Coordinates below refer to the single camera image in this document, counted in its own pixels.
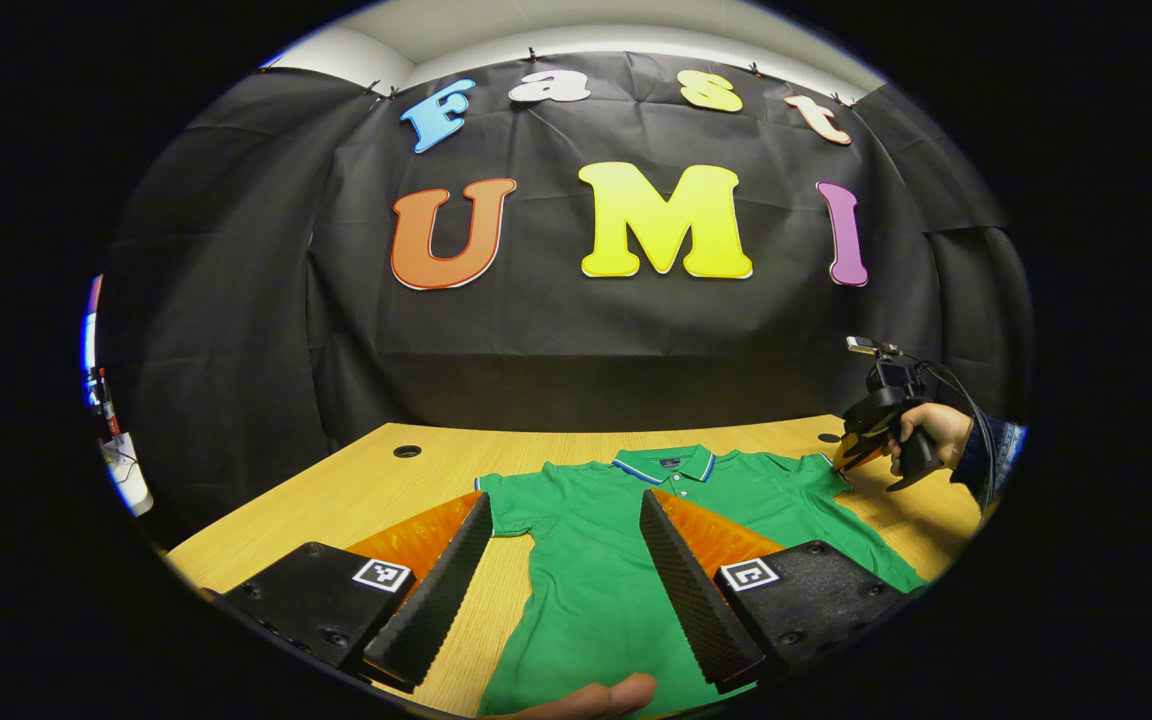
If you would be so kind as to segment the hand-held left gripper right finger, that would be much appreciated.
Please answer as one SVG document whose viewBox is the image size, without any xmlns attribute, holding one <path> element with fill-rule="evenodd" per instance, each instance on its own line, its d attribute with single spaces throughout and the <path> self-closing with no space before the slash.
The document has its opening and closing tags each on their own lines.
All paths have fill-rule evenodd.
<svg viewBox="0 0 1152 720">
<path fill-rule="evenodd" d="M 647 488 L 641 536 L 705 680 L 726 694 L 838 661 L 914 602 L 823 539 L 785 546 Z"/>
</svg>

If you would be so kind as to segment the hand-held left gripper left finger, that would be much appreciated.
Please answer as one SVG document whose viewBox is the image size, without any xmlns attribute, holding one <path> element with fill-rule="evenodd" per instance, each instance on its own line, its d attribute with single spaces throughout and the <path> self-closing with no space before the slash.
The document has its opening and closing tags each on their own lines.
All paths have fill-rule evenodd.
<svg viewBox="0 0 1152 720">
<path fill-rule="evenodd" d="M 412 692 L 492 536 L 490 498 L 471 491 L 346 550 L 303 543 L 220 593 L 219 606 L 311 662 Z"/>
</svg>

